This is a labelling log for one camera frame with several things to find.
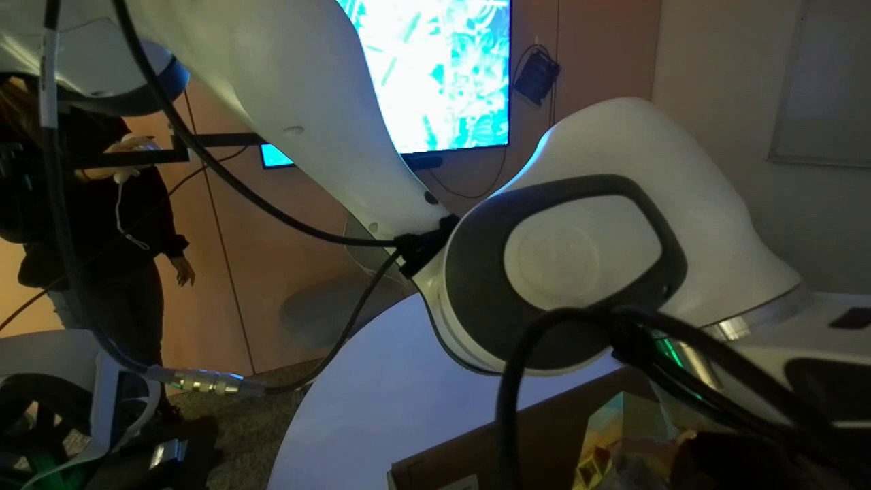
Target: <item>white panel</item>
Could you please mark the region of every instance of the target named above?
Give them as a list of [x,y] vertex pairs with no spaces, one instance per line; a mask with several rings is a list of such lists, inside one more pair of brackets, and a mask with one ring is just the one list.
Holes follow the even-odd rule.
[[709,323],[800,284],[755,236],[743,199],[708,152],[645,101],[606,101],[561,119],[502,190],[592,173],[633,180],[674,231],[686,280],[663,314]]
[[597,301],[636,280],[661,244],[622,196],[580,199],[521,220],[505,244],[516,293],[550,311]]
[[[59,6],[57,82],[82,94],[124,94],[143,85],[129,51],[108,17],[108,3],[64,0]],[[42,3],[0,0],[0,70],[37,73],[42,43]],[[167,66],[167,54],[143,41],[154,70]]]

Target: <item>white table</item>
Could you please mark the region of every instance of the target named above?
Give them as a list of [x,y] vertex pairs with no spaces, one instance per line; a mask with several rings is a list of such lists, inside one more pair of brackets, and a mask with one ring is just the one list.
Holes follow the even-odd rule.
[[[519,406],[612,373],[618,363],[521,382]],[[498,379],[450,363],[419,297],[380,314],[316,379],[268,490],[385,490],[392,463],[491,421]]]

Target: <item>display screen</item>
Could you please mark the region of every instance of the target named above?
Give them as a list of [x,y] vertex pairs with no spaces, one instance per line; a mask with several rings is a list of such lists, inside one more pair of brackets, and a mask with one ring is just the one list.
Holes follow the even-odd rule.
[[[510,0],[338,3],[403,154],[508,145]],[[291,160],[272,145],[261,154],[264,167]]]

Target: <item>black cable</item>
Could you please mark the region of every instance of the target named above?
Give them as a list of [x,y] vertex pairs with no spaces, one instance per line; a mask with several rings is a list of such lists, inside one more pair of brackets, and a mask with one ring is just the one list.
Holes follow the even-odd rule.
[[197,167],[196,171],[191,171],[191,173],[184,173],[178,182],[174,182],[170,187],[167,187],[167,194],[166,196],[170,196],[170,194],[177,194],[178,187],[184,187],[196,173],[200,173],[203,171],[203,167]]
[[[561,25],[561,20],[562,20],[562,3],[554,3],[554,25]],[[550,60],[558,60],[558,54],[561,54],[561,28],[553,33],[554,37],[553,37],[553,51],[554,51],[554,58],[543,49],[543,54],[550,58]],[[550,123],[550,128],[554,124],[554,103],[558,103],[558,97],[561,97],[561,82],[554,78],[553,82],[553,90],[550,90],[550,105],[547,105],[547,123]]]
[[347,248],[392,248],[397,244],[397,240],[355,240],[355,236],[340,236],[340,233],[328,233],[328,231],[321,231],[316,225],[308,225],[291,216],[284,216],[282,209],[278,209],[274,205],[268,205],[264,196],[257,196],[253,187],[248,187],[238,177],[233,177],[227,169],[222,169],[219,160],[215,160],[197,141],[196,135],[191,133],[191,128],[184,124],[184,119],[178,118],[178,112],[170,105],[167,94],[163,92],[159,82],[158,82],[158,73],[152,70],[143,49],[140,49],[140,41],[136,36],[136,28],[132,28],[132,20],[129,20],[129,11],[128,11],[128,3],[124,0],[112,0],[113,6],[113,14],[116,14],[116,21],[118,21],[118,30],[124,36],[124,43],[132,54],[132,63],[136,69],[140,70],[140,77],[146,78],[146,88],[148,92],[159,101],[163,105],[163,115],[167,118],[174,133],[227,186],[233,187],[238,196],[244,196],[249,205],[256,205],[257,209],[264,209],[265,216],[272,216],[274,220],[308,233],[308,236],[316,236],[316,240],[324,240],[324,243],[333,243],[333,244],[347,244]]
[[732,345],[713,339],[690,323],[652,311],[618,307],[608,319],[612,320],[606,331],[614,335],[618,357],[629,358],[640,369],[652,368],[652,373],[663,373],[659,375],[659,382],[671,392],[686,392],[697,397],[705,395],[709,406],[727,414],[738,409],[729,397],[724,397],[714,390],[700,392],[702,382],[697,382],[686,369],[680,379],[678,364],[668,357],[663,357],[652,345],[652,339],[636,342],[640,335],[649,338],[652,331],[661,331],[678,342],[690,345],[791,421],[791,431],[787,431],[780,425],[763,421],[761,417],[744,409],[738,409],[743,410],[744,421],[761,428],[761,436],[776,436],[780,443],[788,443],[788,448],[810,454],[812,459],[825,459],[829,469],[841,469],[841,473],[849,476],[856,486],[871,485],[871,469],[844,443],[844,436],[833,428],[833,421],[825,420],[815,409],[804,406],[795,392],[770,379],[761,368],[739,357]]
[[[829,469],[837,469],[852,485],[867,486],[871,470],[867,465],[849,451],[841,433],[819,417],[812,409],[807,409],[798,395],[791,395],[787,387],[780,387],[776,379],[770,379],[761,368],[743,358],[732,345],[717,342],[708,338],[705,331],[661,315],[649,311],[636,307],[614,307],[614,311],[553,311],[543,314],[539,320],[533,320],[519,342],[514,345],[505,369],[499,375],[498,387],[498,406],[494,406],[494,421],[499,431],[499,469],[502,469],[502,485],[508,490],[521,486],[519,473],[519,454],[516,454],[516,392],[521,382],[521,369],[536,349],[536,342],[543,338],[553,327],[600,327],[608,335],[608,342],[614,345],[614,357],[626,364],[640,368],[649,375],[649,382],[661,383],[668,395],[678,401],[700,409],[702,414],[709,414],[713,420],[738,428],[750,436],[770,437],[776,443],[788,446],[798,454],[807,454],[812,459],[826,463]],[[697,349],[709,363],[717,363],[729,375],[743,382],[747,390],[753,390],[761,401],[768,401],[773,409],[778,409],[791,428],[773,425],[721,392],[709,390],[690,373],[686,373],[680,364],[674,364],[668,357],[663,357],[655,349],[652,331],[661,331],[671,339],[680,339],[690,349]]]
[[31,293],[27,301],[20,301],[14,314],[8,314],[0,323],[0,331],[16,320],[27,307],[31,307],[41,297],[45,297],[45,290]]
[[325,364],[343,350],[343,345],[354,338],[355,331],[355,320],[361,307],[369,301],[373,290],[378,288],[378,284],[382,280],[382,274],[388,271],[388,267],[400,258],[400,251],[388,254],[388,258],[376,269],[373,280],[366,284],[366,288],[358,293],[347,323],[343,327],[343,335],[338,338],[338,342],[325,350],[325,357],[318,363],[316,369],[305,373],[298,382],[284,383],[284,387],[265,387],[265,392],[295,392],[302,387],[308,387],[309,382],[316,382]]
[[521,470],[519,470],[519,448],[516,448],[516,395],[519,395],[519,382],[524,373],[524,364],[529,353],[536,350],[539,339],[553,329],[553,327],[580,327],[580,323],[596,323],[592,315],[585,311],[550,311],[539,315],[516,339],[505,369],[498,382],[498,397],[494,397],[494,428],[498,428],[498,443],[499,443],[499,470],[502,470],[502,486],[505,490],[521,490]]
[[42,11],[42,58],[41,58],[41,77],[37,77],[37,97],[41,97],[41,135],[42,135],[42,167],[45,167],[45,190],[49,190],[49,206],[54,220],[54,236],[59,248],[59,258],[64,267],[64,278],[69,285],[69,314],[95,335],[95,339],[129,373],[146,373],[146,364],[128,357],[112,335],[103,331],[97,320],[90,319],[82,288],[83,288],[83,271],[76,258],[76,240],[73,225],[67,216],[67,199],[64,199],[64,171],[59,158],[59,135],[57,135],[57,21],[59,21],[59,0],[45,0]]
[[244,146],[238,146],[235,152],[230,152],[230,154],[222,154],[222,158],[218,158],[219,164],[226,164],[226,160],[230,160],[230,158],[235,158],[235,154],[242,154],[248,150],[248,145]]
[[[184,97],[184,109],[188,109],[191,128],[192,128],[192,133],[196,133],[196,118],[192,118],[192,105],[191,105],[188,90],[184,90],[181,97]],[[244,353],[248,353],[248,368],[249,368],[249,373],[256,375],[253,345],[249,345],[248,320],[244,320],[244,314],[242,314],[242,297],[238,297],[238,285],[235,285],[235,271],[233,271],[230,258],[227,258],[226,233],[222,233],[222,225],[219,225],[219,211],[218,211],[218,201],[215,201],[215,190],[212,190],[208,173],[203,173],[203,186],[207,186],[207,196],[208,196],[208,206],[212,206],[212,220],[215,220],[215,231],[218,231],[219,258],[222,258],[222,267],[226,267],[226,274],[227,274],[227,290],[230,290],[230,297],[233,297],[233,307],[235,307],[235,319],[238,319],[238,331],[242,331]]]
[[[508,77],[510,77],[508,85],[516,78],[521,63],[524,63],[533,51],[550,54],[543,43],[529,43],[529,47],[524,47],[524,49],[519,51],[519,60],[516,60],[514,70],[508,73]],[[486,196],[486,194],[494,190],[498,180],[499,180],[502,171],[505,171],[508,154],[510,154],[510,145],[505,145],[505,146],[499,150],[498,167],[494,167],[491,177],[490,177],[490,182],[484,186],[484,190],[479,190],[479,194],[456,190],[455,186],[444,182],[434,171],[426,171],[426,173],[430,173],[430,180],[431,180],[438,187],[444,187],[445,194],[450,194],[450,196],[456,196],[456,199],[475,201],[475,199],[480,199],[480,196]]]

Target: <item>screen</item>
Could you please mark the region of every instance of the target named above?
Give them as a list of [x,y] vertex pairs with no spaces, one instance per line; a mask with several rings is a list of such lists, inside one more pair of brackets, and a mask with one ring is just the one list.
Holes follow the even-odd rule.
[[[400,152],[508,145],[510,0],[338,0]],[[264,167],[291,158],[264,145]]]

